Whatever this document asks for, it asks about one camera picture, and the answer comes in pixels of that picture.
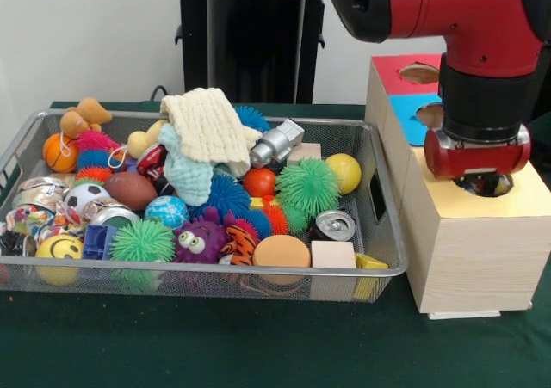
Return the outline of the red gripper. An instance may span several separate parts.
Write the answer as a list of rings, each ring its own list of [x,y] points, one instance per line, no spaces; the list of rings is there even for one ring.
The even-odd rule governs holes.
[[[451,180],[467,175],[510,175],[529,161],[529,131],[520,126],[517,136],[506,143],[480,145],[452,139],[441,128],[430,129],[424,140],[424,158],[436,179]]]

